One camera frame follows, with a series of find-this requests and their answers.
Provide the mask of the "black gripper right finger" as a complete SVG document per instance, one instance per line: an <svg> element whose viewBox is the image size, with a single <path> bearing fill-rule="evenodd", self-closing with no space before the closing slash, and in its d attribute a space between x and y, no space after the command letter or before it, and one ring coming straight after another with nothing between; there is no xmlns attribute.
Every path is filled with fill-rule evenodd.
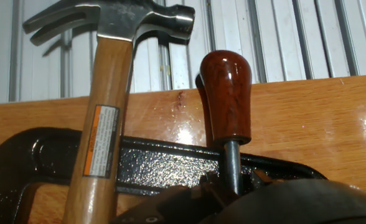
<svg viewBox="0 0 366 224"><path fill-rule="evenodd" d="M272 179L262 170L255 169L251 173L251 182L254 189L259 189L271 184L282 183L284 179Z"/></svg>

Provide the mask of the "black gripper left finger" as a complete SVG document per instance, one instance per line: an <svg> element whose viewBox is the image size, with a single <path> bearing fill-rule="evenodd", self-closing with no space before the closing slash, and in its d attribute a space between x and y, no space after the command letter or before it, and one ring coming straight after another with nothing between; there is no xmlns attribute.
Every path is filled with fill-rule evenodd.
<svg viewBox="0 0 366 224"><path fill-rule="evenodd" d="M213 174L192 188L169 187L118 215L116 224L209 224L233 202L233 190Z"/></svg>

